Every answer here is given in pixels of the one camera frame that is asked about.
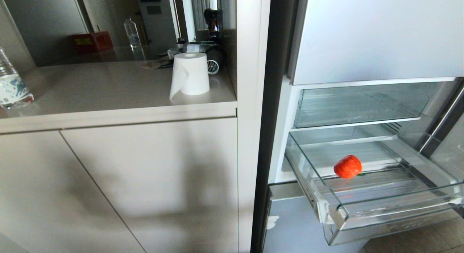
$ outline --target refrigerator shelf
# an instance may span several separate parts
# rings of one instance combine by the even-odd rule
[[[382,125],[290,132],[285,154],[331,245],[455,217],[452,209],[462,206],[462,173],[423,157]],[[342,179],[333,166],[349,154],[363,171]]]
[[[301,91],[295,128],[419,117],[439,83],[317,88]]]

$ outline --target gray refrigerator panel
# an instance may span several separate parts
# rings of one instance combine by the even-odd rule
[[[464,0],[300,0],[293,84],[464,74]]]
[[[264,253],[357,253],[368,240],[329,246],[322,225],[298,183],[270,186]]]

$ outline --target mirror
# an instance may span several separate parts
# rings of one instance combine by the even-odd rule
[[[210,34],[204,36],[205,30],[218,33],[218,12],[210,11],[218,2],[5,0],[37,66],[158,59],[176,47],[177,38],[204,41]],[[136,25],[140,46],[129,44],[127,17]]]

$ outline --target refrigerator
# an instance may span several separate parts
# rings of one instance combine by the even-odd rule
[[[259,251],[356,253],[464,216],[464,0],[271,0],[267,49]]]

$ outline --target red box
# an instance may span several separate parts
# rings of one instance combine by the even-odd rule
[[[96,53],[113,48],[113,43],[106,31],[71,35],[72,42],[79,53]]]

